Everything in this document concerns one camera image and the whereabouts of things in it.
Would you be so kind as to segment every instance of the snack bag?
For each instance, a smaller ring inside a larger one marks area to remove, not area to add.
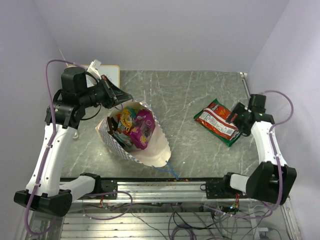
[[[134,127],[129,136],[138,149],[145,149],[155,130],[155,120],[148,110],[140,110],[134,119]]]
[[[122,112],[117,116],[118,126],[114,131],[113,136],[122,147],[125,146],[131,148],[133,146],[133,142],[131,137],[129,136],[129,132],[132,128],[136,116],[137,115],[135,110],[129,106],[124,108]]]
[[[193,118],[212,134],[225,142],[228,147],[231,147],[231,145],[241,136],[241,133],[233,123],[226,122],[230,113],[231,112],[225,106],[215,99]]]

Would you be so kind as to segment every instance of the metal bracket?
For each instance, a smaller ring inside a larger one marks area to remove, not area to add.
[[[118,191],[118,184],[113,180],[101,180],[102,192],[111,193]],[[115,200],[117,199],[117,194],[105,195],[104,199]]]
[[[223,178],[212,179],[205,182],[205,194],[207,199],[234,199],[236,194],[240,195],[240,198],[247,198],[242,195],[241,191],[235,190],[230,186],[231,172],[228,172]]]

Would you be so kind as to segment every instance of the white paper bag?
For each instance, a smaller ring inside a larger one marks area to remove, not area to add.
[[[120,146],[120,144],[108,133],[109,126],[107,117],[105,117],[95,128],[102,141],[113,153],[123,157],[124,159],[135,161],[137,163],[144,164],[150,167],[159,168],[165,166],[169,161],[169,158],[171,157],[171,150],[166,135],[161,128],[151,107],[142,101],[127,101],[122,105],[123,108],[131,107],[133,109],[148,109],[150,112],[152,112],[152,116],[155,121],[155,128],[151,139],[148,142],[148,146],[143,150],[139,149],[132,152],[125,151]],[[113,108],[108,117],[114,117],[120,112],[120,110]]]

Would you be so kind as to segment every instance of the blue string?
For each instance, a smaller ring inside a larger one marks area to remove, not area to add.
[[[120,103],[120,105],[121,105],[121,109],[117,108],[116,106],[115,106],[115,109],[122,111],[124,109],[124,106],[122,105],[122,103]]]
[[[170,170],[162,169],[162,168],[155,167],[155,166],[152,166],[152,167],[154,167],[155,169],[157,169],[157,170],[159,170],[161,172],[171,173],[171,174],[173,174],[175,179],[179,180],[180,178],[179,178],[178,174],[175,172],[175,170],[172,167],[172,165],[168,161],[166,161],[166,164],[169,166]]]

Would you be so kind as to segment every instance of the pink snack package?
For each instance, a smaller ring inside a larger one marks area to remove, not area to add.
[[[140,110],[134,119],[133,126],[129,133],[132,142],[138,149],[147,148],[156,126],[152,113],[145,109]]]

